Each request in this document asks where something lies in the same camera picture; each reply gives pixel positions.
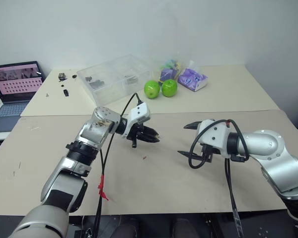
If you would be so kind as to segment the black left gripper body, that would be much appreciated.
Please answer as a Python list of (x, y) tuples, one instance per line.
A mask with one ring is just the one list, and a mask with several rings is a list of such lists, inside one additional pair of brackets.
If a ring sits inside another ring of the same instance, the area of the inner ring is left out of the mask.
[(139, 133), (141, 133), (143, 131), (143, 124), (134, 124), (132, 125), (126, 139), (130, 140), (132, 142), (132, 148), (136, 148), (137, 147), (137, 136)]

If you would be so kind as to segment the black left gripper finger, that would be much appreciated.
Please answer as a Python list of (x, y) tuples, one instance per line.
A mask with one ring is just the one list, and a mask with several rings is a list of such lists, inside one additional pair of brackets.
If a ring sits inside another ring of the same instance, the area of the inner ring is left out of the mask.
[(147, 126), (143, 126), (142, 132), (146, 136), (151, 136), (151, 137), (159, 136), (158, 132), (155, 129), (147, 127)]
[(139, 135), (139, 140), (147, 142), (147, 143), (160, 142), (160, 139), (158, 138), (158, 135), (151, 135), (151, 134), (140, 134)]

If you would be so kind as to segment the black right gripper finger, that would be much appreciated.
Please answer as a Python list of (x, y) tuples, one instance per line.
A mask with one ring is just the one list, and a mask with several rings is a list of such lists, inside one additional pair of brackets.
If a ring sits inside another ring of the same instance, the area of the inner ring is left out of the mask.
[(201, 121), (195, 121), (195, 122), (185, 125), (183, 128), (197, 130), (199, 128), (200, 124), (201, 124)]
[(191, 159), (201, 159), (202, 157), (195, 154), (195, 153), (192, 153), (190, 154), (189, 152), (187, 151), (178, 151), (178, 153), (180, 153), (181, 155), (187, 157), (187, 158), (191, 158)]

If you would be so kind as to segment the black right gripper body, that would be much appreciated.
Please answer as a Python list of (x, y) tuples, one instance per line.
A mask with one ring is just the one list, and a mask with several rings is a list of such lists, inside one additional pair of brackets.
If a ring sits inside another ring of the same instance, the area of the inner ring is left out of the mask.
[(213, 147), (211, 145), (202, 144), (201, 158), (203, 163), (211, 163), (213, 159)]

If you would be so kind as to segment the green apple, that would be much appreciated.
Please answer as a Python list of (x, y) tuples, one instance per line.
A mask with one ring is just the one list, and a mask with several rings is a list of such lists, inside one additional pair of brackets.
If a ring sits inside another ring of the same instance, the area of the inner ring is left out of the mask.
[(149, 80), (144, 85), (144, 93), (147, 98), (154, 99), (158, 97), (160, 92), (160, 86), (157, 81)]
[(161, 90), (165, 97), (173, 97), (177, 93), (177, 82), (173, 79), (168, 79), (163, 82)]

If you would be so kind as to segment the cream board mat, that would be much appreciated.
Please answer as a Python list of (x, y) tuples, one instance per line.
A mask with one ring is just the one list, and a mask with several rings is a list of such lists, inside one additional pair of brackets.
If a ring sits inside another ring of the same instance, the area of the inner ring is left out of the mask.
[[(59, 81), (60, 72), (66, 74), (67, 80)], [(96, 104), (87, 94), (81, 80), (72, 78), (76, 72), (76, 69), (52, 70), (21, 115), (90, 115)], [(154, 114), (279, 109), (243, 65), (204, 66), (202, 73), (208, 77), (208, 84), (197, 92), (179, 85), (176, 95), (170, 98), (159, 95), (155, 99), (148, 99), (143, 90), (138, 91), (138, 95)], [(68, 97), (64, 95), (64, 89), (68, 90)]]

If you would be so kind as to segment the purple tissue pack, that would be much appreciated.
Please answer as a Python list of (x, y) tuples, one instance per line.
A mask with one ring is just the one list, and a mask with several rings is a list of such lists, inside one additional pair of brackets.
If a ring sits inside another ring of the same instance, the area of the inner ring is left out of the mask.
[(208, 77), (193, 69), (184, 69), (177, 79), (178, 83), (185, 88), (197, 92), (208, 84)]

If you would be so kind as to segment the clear plastic compartment box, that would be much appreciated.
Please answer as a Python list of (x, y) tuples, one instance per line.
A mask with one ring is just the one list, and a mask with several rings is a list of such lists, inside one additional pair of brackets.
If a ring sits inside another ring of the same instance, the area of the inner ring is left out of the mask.
[[(97, 106), (106, 106), (143, 89), (150, 79), (149, 66), (134, 55), (106, 61), (77, 72), (85, 90)], [(101, 88), (93, 90), (86, 77), (104, 81)]]

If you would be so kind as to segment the clear bag with purple items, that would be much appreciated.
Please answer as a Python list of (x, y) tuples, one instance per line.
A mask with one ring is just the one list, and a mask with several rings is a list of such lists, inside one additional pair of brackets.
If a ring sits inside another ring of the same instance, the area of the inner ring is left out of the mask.
[(167, 60), (161, 67), (158, 83), (161, 86), (165, 81), (172, 79), (177, 80), (182, 69), (182, 61), (178, 59)]

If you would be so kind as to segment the black parts inside box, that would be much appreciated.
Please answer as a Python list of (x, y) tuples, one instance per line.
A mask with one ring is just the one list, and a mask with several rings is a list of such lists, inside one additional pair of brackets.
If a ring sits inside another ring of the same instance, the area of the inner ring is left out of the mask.
[(85, 78), (86, 82), (88, 83), (88, 85), (93, 89), (93, 90), (96, 90), (98, 88), (101, 88), (103, 87), (104, 85), (104, 81), (101, 81), (99, 79), (97, 80), (93, 80), (93, 78), (90, 76), (90, 77), (86, 77)]

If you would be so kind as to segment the open laptop with pink screen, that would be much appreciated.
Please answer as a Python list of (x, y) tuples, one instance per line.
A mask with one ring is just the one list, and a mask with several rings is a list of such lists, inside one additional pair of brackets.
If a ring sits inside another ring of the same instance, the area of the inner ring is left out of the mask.
[(44, 80), (37, 61), (0, 65), (0, 133), (12, 131)]

